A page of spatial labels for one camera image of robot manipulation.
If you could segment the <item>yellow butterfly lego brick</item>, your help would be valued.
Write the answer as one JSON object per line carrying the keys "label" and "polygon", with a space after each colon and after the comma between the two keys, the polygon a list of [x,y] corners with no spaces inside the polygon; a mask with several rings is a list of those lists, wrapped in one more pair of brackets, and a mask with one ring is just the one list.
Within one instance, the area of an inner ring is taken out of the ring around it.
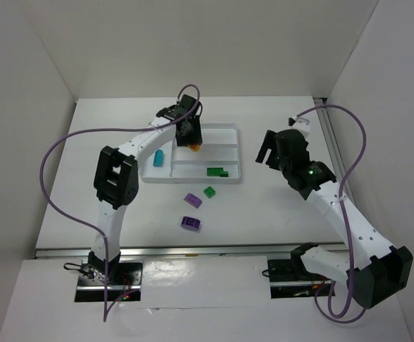
{"label": "yellow butterfly lego brick", "polygon": [[197,152],[200,150],[201,145],[188,145],[188,148],[191,149],[191,151]]}

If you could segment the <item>teal long lego brick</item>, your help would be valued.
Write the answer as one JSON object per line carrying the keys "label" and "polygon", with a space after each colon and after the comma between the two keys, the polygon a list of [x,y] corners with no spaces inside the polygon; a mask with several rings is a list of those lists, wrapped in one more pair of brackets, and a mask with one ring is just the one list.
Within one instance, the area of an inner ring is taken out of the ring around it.
{"label": "teal long lego brick", "polygon": [[164,157],[165,157],[165,154],[164,154],[163,150],[158,149],[154,154],[154,159],[153,159],[152,166],[153,167],[162,167],[163,164],[164,164]]}

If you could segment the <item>green long lego brick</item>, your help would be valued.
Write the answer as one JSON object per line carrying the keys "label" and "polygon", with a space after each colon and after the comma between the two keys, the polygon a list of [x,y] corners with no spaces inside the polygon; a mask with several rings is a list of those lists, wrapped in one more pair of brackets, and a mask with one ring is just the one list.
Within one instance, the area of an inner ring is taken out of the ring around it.
{"label": "green long lego brick", "polygon": [[219,177],[224,172],[222,167],[208,167],[207,176],[208,177]]}

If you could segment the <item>purple curved lego brick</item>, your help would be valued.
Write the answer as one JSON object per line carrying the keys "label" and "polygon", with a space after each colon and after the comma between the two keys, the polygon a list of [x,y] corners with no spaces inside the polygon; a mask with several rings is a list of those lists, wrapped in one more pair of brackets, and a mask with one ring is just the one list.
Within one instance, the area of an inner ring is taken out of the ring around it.
{"label": "purple curved lego brick", "polygon": [[202,200],[192,193],[188,193],[185,196],[184,201],[196,209],[198,209],[202,205]]}

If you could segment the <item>purple flower lego brick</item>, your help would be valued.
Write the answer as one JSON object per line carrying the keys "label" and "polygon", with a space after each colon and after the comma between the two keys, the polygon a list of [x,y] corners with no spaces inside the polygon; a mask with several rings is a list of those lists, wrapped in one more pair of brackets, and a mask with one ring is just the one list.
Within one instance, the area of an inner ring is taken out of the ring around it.
{"label": "purple flower lego brick", "polygon": [[201,226],[201,221],[199,219],[194,218],[194,217],[184,216],[182,218],[180,226],[183,229],[187,229],[187,230],[190,230],[190,231],[199,231],[200,226]]}

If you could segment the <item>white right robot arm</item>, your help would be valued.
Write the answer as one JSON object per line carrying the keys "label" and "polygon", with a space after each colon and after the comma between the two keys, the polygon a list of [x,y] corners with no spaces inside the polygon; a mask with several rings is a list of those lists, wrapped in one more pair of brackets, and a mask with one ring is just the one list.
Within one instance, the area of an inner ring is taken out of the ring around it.
{"label": "white right robot arm", "polygon": [[318,274],[352,292],[354,301],[371,309],[404,289],[413,255],[395,247],[343,195],[336,176],[322,162],[310,158],[304,135],[295,129],[268,130],[256,161],[282,173],[289,186],[316,208],[348,247],[348,258],[308,242],[291,251],[295,274]]}

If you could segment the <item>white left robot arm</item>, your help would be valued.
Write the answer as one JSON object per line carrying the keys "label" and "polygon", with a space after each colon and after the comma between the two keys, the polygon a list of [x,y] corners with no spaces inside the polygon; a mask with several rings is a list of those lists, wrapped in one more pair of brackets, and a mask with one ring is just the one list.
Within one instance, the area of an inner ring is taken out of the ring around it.
{"label": "white left robot arm", "polygon": [[99,154],[93,186],[99,200],[98,228],[88,254],[88,265],[113,281],[120,261],[120,233],[127,206],[139,190],[139,169],[165,143],[179,147],[202,144],[202,104],[184,94],[176,104],[163,108],[143,132]]}

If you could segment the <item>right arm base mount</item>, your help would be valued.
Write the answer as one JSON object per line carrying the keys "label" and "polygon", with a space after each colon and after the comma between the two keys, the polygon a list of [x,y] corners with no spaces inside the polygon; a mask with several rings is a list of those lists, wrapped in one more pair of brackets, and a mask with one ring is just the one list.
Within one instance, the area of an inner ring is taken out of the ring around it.
{"label": "right arm base mount", "polygon": [[268,278],[272,299],[328,296],[331,280],[318,274],[297,274],[289,259],[269,259],[262,276]]}

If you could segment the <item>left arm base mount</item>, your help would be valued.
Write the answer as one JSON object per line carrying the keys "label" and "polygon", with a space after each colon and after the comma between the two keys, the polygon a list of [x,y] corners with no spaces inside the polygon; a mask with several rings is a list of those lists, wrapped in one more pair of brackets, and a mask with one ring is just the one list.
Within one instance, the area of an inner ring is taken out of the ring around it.
{"label": "left arm base mount", "polygon": [[[74,301],[77,303],[101,302],[103,300],[104,276],[86,263],[67,262],[66,271],[76,271],[78,280]],[[140,301],[143,264],[141,262],[123,262],[113,278],[108,281],[108,302],[122,296],[121,301]]]}

